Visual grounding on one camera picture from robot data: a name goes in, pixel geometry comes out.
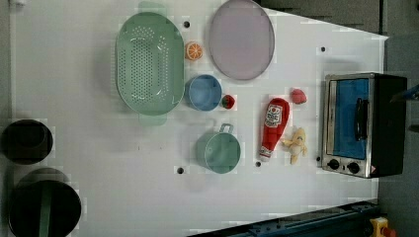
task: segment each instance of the toaster oven door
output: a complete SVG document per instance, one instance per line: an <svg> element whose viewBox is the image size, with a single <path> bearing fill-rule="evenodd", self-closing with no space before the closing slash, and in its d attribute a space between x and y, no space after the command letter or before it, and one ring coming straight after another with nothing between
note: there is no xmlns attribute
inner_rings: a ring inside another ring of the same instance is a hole
<svg viewBox="0 0 419 237"><path fill-rule="evenodd" d="M326 153L365 160L369 79L331 81L329 86Z"/></svg>

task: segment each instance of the toaster oven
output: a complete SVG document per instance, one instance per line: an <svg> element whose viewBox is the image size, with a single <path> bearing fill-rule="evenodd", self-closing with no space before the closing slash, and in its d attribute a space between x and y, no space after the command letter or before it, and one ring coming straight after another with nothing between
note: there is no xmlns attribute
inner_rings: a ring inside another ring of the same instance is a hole
<svg viewBox="0 0 419 237"><path fill-rule="evenodd" d="M323 170L362 178L401 174L406 104L390 100L406 87L406 78L391 75L327 75Z"/></svg>

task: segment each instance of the oven window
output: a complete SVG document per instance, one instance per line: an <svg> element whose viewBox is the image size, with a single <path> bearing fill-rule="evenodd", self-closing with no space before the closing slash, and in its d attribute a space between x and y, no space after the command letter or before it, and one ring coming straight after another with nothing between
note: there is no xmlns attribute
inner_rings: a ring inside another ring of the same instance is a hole
<svg viewBox="0 0 419 237"><path fill-rule="evenodd" d="M369 80L342 80L336 87L336 110L333 155L364 160L367 142L357 140L355 121L357 100L369 98Z"/></svg>

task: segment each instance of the red ketchup bottle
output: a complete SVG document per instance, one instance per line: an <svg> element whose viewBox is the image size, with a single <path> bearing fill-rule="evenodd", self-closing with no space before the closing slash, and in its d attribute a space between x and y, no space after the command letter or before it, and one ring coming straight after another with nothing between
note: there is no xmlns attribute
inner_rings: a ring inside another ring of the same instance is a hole
<svg viewBox="0 0 419 237"><path fill-rule="evenodd" d="M273 99L266 111L263 127L262 146L259 151L259 159L267 162L271 158L275 146L283 135L290 115L290 104L281 99Z"/></svg>

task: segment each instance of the black pot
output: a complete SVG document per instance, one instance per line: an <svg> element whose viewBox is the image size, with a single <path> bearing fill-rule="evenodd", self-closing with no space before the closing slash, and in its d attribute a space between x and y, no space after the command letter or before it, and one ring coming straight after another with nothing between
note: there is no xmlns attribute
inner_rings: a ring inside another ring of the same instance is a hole
<svg viewBox="0 0 419 237"><path fill-rule="evenodd" d="M43 160L52 149L52 134L41 122L23 119L3 131L1 150L11 161L31 165Z"/></svg>
<svg viewBox="0 0 419 237"><path fill-rule="evenodd" d="M9 226L17 237L65 237L80 215L80 198L70 186L38 181L13 190Z"/></svg>

